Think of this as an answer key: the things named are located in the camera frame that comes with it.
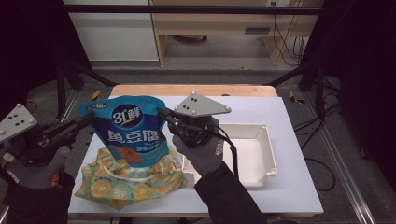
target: power outlet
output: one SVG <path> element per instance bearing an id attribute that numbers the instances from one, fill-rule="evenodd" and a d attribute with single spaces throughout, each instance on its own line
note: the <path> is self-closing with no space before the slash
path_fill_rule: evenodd
<path id="1" fill-rule="evenodd" d="M 266 7 L 287 7 L 290 0 L 267 0 Z"/>

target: white container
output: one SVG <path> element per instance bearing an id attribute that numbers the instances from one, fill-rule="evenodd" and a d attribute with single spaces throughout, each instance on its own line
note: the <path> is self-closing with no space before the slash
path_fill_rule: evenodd
<path id="1" fill-rule="evenodd" d="M 220 124 L 236 146 L 239 180 L 246 188 L 260 188 L 268 176 L 277 174 L 274 153 L 264 124 Z M 224 161 L 233 171 L 233 155 L 230 145 L 224 142 Z M 201 176 L 183 156 L 183 173 L 196 183 Z"/>

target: white cabinet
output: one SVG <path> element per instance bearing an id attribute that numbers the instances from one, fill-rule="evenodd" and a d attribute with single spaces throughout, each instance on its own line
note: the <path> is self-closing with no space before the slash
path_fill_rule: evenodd
<path id="1" fill-rule="evenodd" d="M 64 0 L 66 5 L 148 5 L 147 0 Z M 90 61 L 158 61 L 148 13 L 70 13 Z"/>

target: gray glove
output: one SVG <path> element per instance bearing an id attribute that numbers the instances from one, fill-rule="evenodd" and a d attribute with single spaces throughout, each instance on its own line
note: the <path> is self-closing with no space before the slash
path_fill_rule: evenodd
<path id="1" fill-rule="evenodd" d="M 15 183 L 29 189 L 51 189 L 56 183 L 54 177 L 64 169 L 69 147 L 60 147 L 55 153 L 50 163 L 46 166 L 25 166 L 24 164 L 13 161 L 5 168 Z"/>
<path id="2" fill-rule="evenodd" d="M 213 121 L 215 125 L 219 126 L 217 119 L 213 119 Z M 175 144 L 176 150 L 189 159 L 201 176 L 215 171 L 222 164 L 224 140 L 216 136 L 213 136 L 204 146 L 195 148 L 186 147 L 177 135 L 173 136 L 172 142 Z"/>

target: black sleeve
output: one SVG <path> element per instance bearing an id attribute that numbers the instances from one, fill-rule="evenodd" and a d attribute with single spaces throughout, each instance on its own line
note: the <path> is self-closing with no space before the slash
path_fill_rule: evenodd
<path id="1" fill-rule="evenodd" d="M 9 206 L 7 224 L 67 224 L 74 178 L 63 173 L 59 189 L 28 189 L 8 183 L 3 204 Z"/>
<path id="2" fill-rule="evenodd" d="M 253 198 L 224 162 L 202 177 L 195 190 L 206 203 L 214 224 L 265 223 Z"/>

